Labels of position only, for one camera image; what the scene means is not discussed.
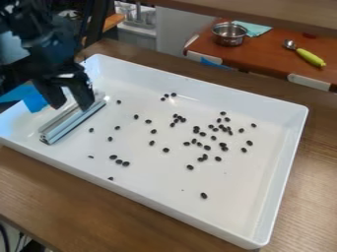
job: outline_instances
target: orange table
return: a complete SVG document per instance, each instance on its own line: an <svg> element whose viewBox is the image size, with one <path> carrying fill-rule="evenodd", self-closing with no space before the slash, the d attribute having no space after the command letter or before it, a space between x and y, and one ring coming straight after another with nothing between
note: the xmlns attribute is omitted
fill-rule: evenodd
<svg viewBox="0 0 337 252"><path fill-rule="evenodd" d="M215 63L243 71L286 79L298 84L337 92L337 39L308 38L296 31L273 29L259 37L246 37L243 45L223 47L213 42L211 27L193 36L185 45L185 56L205 57ZM283 48L284 39L324 59L327 66L316 68L300 58L296 52Z"/></svg>

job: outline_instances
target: white tray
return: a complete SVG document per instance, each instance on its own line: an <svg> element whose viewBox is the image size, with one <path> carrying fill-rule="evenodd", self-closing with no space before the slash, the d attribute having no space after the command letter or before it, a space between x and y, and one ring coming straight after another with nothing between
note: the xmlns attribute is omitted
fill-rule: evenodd
<svg viewBox="0 0 337 252"><path fill-rule="evenodd" d="M306 107L102 55L91 57L84 65L94 86L106 93L106 107L47 146L38 140L37 129L62 109L30 114L19 102L0 115L1 142L242 248L268 243ZM160 101L172 92L178 96ZM224 124L233 128L233 136L207 128L216 125L217 118L224 118L219 114L223 110L232 119ZM187 122L170 128L175 113ZM140 119L134 120L134 114ZM146 124L146 119L153 123ZM114 130L117 125L121 130ZM193 126L208 134L197 139L212 151L182 144L196 137ZM88 132L91 127L94 133ZM237 132L240 127L245 130L242 134ZM158 133L150 134L152 129ZM211 135L218 140L211 141ZM109 136L114 139L111 143L106 140ZM151 140L156 141L153 147L148 144ZM247 140L253 141L252 147L246 145ZM222 152L219 142L226 142L230 150ZM162 151L165 147L170 149L168 154ZM242 147L248 149L246 154ZM198 162L202 154L209 159ZM117 165L110 155L131 165ZM214 161L214 156L223 161ZM194 170L186 169L187 164L193 164ZM207 200L201 199L202 192Z"/></svg>

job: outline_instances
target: metal bowl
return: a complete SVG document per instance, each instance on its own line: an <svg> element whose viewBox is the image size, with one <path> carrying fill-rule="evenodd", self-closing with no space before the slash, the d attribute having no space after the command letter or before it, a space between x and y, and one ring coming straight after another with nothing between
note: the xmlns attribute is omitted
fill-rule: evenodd
<svg viewBox="0 0 337 252"><path fill-rule="evenodd" d="M212 28L214 41L223 46L238 46L243 43L247 29L232 23L221 23Z"/></svg>

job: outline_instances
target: yellow handle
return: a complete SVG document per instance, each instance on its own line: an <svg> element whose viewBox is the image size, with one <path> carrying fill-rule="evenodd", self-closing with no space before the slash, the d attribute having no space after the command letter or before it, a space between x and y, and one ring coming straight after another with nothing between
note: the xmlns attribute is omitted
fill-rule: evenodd
<svg viewBox="0 0 337 252"><path fill-rule="evenodd" d="M303 59L305 59L307 62L311 63L312 65L314 65L316 67L325 67L326 66L324 60L322 60L321 58L319 58L316 55L312 54L311 52L308 52L308 51L306 51L304 49L300 49L300 48L298 48L296 50L296 52Z"/></svg>

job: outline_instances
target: coffee bean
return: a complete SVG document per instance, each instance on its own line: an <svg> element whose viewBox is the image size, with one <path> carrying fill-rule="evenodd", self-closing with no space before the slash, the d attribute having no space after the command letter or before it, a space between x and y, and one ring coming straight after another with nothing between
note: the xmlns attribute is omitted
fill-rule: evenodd
<svg viewBox="0 0 337 252"><path fill-rule="evenodd" d="M201 198L203 198L204 200L206 200L208 198L206 193L201 193L200 194Z"/></svg>

